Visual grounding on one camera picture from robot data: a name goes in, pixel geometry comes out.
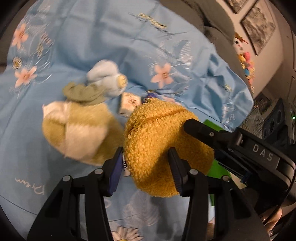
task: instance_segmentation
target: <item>metal screw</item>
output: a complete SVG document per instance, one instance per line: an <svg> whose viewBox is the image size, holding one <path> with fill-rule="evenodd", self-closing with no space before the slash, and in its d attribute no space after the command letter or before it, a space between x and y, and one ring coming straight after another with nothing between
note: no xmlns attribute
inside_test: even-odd
<svg viewBox="0 0 296 241"><path fill-rule="evenodd" d="M222 177L222 180L224 181L224 182L230 182L230 177L229 176L223 176Z"/></svg>
<svg viewBox="0 0 296 241"><path fill-rule="evenodd" d="M198 174L198 170L196 170L196 169L190 169L189 173L192 174L192 175L197 175Z"/></svg>
<svg viewBox="0 0 296 241"><path fill-rule="evenodd" d="M69 175L63 177L63 181L67 182L70 181L71 177Z"/></svg>
<svg viewBox="0 0 296 241"><path fill-rule="evenodd" d="M95 174L97 174L97 175L100 175L100 174L102 174L103 173L103 169L101 169L101 168L98 168L98 169L95 169Z"/></svg>

